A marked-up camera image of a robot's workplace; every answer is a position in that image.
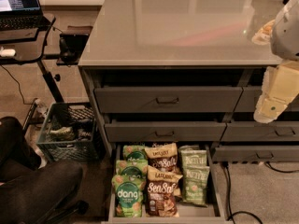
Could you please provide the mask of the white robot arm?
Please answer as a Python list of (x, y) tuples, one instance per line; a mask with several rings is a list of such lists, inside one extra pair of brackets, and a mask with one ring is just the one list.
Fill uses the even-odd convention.
[(289, 0), (276, 18), (254, 35), (252, 42), (269, 43), (272, 53), (282, 59), (277, 67), (266, 68), (262, 94), (253, 115), (257, 122), (270, 123), (299, 94), (299, 0)]

